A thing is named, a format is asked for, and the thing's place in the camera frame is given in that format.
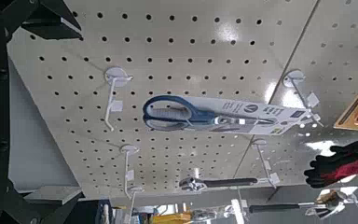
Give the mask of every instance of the black bracket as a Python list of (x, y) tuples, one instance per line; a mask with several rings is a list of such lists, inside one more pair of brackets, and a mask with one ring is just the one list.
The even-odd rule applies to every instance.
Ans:
[(14, 190), (7, 177), (10, 154), (7, 42), (20, 26), (45, 39), (80, 37), (74, 29), (80, 26), (62, 0), (0, 0), (0, 218), (5, 212), (21, 224), (63, 223), (81, 193), (63, 206), (30, 204)]

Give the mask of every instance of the work glove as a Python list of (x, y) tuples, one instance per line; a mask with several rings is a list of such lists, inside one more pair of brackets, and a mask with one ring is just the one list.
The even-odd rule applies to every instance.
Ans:
[(310, 162), (311, 170), (304, 172), (306, 182), (315, 189), (327, 187), (339, 180), (358, 174), (358, 141), (345, 147), (332, 146), (331, 157), (316, 156)]

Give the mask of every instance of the yellow object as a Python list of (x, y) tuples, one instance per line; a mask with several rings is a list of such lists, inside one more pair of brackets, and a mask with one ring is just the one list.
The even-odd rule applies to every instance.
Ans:
[(184, 224), (190, 222), (190, 220), (190, 214), (173, 214), (167, 216), (153, 217), (153, 224)]

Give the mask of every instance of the pegboard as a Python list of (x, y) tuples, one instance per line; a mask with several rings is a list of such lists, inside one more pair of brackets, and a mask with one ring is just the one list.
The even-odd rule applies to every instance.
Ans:
[[(123, 196), (124, 157), (118, 149), (124, 144), (141, 149), (130, 157), (130, 169), (132, 184), (143, 186), (144, 194), (180, 192), (178, 181), (195, 173), (264, 177), (254, 151), (241, 160), (252, 136), (152, 131), (142, 121), (142, 106), (161, 94), (264, 103), (274, 95), (273, 104), (299, 106), (293, 105), (299, 102), (294, 91), (279, 86), (280, 78), (317, 1), (65, 2), (82, 39), (46, 41), (19, 30), (9, 53), (88, 198)], [(301, 149), (305, 141), (336, 137), (330, 132), (352, 136), (331, 131), (331, 124), (358, 91), (357, 46), (358, 1), (322, 2), (290, 67), (305, 72), (300, 88), (322, 98), (317, 109), (330, 126), (264, 137), (265, 157), (281, 184), (304, 183), (305, 161), (316, 154)], [(114, 65), (134, 79), (115, 89), (124, 107), (111, 114), (111, 133), (103, 120), (109, 90), (103, 72)], [(346, 83), (342, 93), (338, 82)], [(298, 133), (310, 136), (305, 140)]]
[[(298, 87), (304, 94), (313, 91), (320, 99), (313, 111), (321, 115), (324, 127), (315, 123), (296, 126), (281, 136), (257, 136), (268, 141), (265, 157), (282, 185), (304, 184), (303, 172), (316, 147), (347, 145), (358, 140), (358, 132), (333, 129), (334, 123), (358, 93), (358, 1), (321, 1), (288, 70), (300, 69), (306, 79)], [(294, 89), (280, 85), (271, 101), (275, 105), (301, 106)], [(258, 158), (246, 155), (238, 171)]]

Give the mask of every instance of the black handle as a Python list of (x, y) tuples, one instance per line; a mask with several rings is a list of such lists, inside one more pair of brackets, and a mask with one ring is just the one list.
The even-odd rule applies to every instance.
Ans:
[(224, 179), (224, 180), (204, 180), (204, 184), (208, 188), (221, 188), (233, 186), (250, 186), (257, 183), (256, 178), (239, 178), (239, 179)]
[(270, 205), (250, 205), (250, 213), (261, 213), (261, 212), (281, 212), (291, 209), (298, 209), (300, 205), (296, 203), (288, 204), (270, 204)]

